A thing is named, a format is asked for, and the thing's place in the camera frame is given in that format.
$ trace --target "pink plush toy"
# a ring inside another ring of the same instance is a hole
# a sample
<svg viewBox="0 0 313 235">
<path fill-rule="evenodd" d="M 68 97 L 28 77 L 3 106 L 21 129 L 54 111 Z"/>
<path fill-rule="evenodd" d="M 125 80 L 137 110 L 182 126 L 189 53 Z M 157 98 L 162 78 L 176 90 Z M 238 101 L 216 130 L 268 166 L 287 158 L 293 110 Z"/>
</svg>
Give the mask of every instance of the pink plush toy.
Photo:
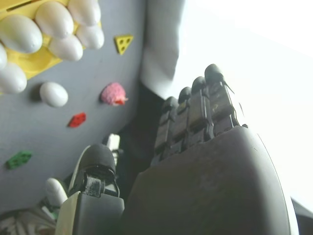
<svg viewBox="0 0 313 235">
<path fill-rule="evenodd" d="M 101 93 L 101 100 L 109 105 L 124 105 L 126 98 L 126 92 L 121 84 L 117 82 L 110 83 L 105 87 Z"/>
</svg>

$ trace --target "green block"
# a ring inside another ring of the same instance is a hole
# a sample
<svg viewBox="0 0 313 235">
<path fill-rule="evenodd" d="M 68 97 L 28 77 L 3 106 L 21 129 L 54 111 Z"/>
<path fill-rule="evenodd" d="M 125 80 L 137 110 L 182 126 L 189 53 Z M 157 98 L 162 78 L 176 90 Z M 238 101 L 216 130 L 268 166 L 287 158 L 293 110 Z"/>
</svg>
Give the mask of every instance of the green block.
<svg viewBox="0 0 313 235">
<path fill-rule="evenodd" d="M 31 158 L 32 153 L 30 151 L 21 151 L 18 154 L 14 155 L 7 162 L 7 168 L 12 170 L 21 165 L 24 165 Z"/>
</svg>

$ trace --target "white egg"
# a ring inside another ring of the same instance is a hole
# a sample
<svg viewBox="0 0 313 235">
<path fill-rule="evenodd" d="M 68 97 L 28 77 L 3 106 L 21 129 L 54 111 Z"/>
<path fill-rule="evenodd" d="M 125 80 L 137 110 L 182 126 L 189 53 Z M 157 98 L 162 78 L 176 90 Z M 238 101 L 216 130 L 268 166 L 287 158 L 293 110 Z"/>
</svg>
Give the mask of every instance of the white egg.
<svg viewBox="0 0 313 235">
<path fill-rule="evenodd" d="M 104 44 L 104 34 L 98 25 L 81 25 L 77 29 L 76 36 L 83 46 L 89 49 L 100 49 Z"/>
<path fill-rule="evenodd" d="M 41 100 L 51 107 L 62 107 L 68 101 L 67 91 L 60 84 L 45 82 L 40 86 Z"/>
<path fill-rule="evenodd" d="M 78 61 L 83 57 L 83 46 L 74 35 L 64 39 L 53 38 L 49 50 L 63 60 Z"/>
<path fill-rule="evenodd" d="M 92 26 L 100 22 L 101 9 L 97 0 L 70 0 L 67 7 L 79 24 Z"/>
<path fill-rule="evenodd" d="M 0 40 L 6 47 L 21 53 L 34 53 L 43 44 L 38 26 L 22 15 L 9 15 L 1 20 Z"/>
<path fill-rule="evenodd" d="M 57 1 L 42 4 L 37 10 L 35 21 L 43 33 L 55 38 L 66 38 L 74 31 L 71 14 Z"/>
<path fill-rule="evenodd" d="M 4 69 L 7 62 L 8 62 L 8 56 L 6 54 L 4 46 L 0 43 L 0 70 Z"/>
<path fill-rule="evenodd" d="M 17 64 L 8 62 L 0 70 L 0 93 L 17 94 L 24 91 L 26 86 L 26 75 Z"/>
</svg>

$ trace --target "hole in yellow triangle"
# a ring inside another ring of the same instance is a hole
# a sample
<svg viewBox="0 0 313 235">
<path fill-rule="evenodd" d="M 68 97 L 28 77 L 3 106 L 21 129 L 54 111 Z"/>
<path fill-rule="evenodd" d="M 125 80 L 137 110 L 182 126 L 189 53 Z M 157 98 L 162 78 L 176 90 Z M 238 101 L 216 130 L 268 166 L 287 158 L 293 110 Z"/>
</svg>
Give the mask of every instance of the hole in yellow triangle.
<svg viewBox="0 0 313 235">
<path fill-rule="evenodd" d="M 121 35 L 114 37 L 117 52 L 123 55 L 133 40 L 133 35 Z"/>
</svg>

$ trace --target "egg carton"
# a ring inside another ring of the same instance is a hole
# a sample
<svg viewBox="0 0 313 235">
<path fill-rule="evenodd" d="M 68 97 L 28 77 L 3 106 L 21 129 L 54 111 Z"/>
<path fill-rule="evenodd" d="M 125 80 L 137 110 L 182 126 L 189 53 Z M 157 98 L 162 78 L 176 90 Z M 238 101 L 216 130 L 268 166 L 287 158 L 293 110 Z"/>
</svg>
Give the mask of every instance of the egg carton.
<svg viewBox="0 0 313 235">
<path fill-rule="evenodd" d="M 31 19 L 35 18 L 38 8 L 45 2 L 51 0 L 0 0 L 0 20 L 3 18 L 19 14 Z M 69 0 L 54 0 L 60 2 L 64 6 L 68 5 Z M 76 33 L 79 24 L 74 22 L 74 33 Z M 35 53 L 24 54 L 5 47 L 8 62 L 17 64 L 24 71 L 27 79 L 45 71 L 46 69 L 62 62 L 62 59 L 53 55 L 48 46 L 52 37 L 43 34 L 43 45 Z"/>
</svg>

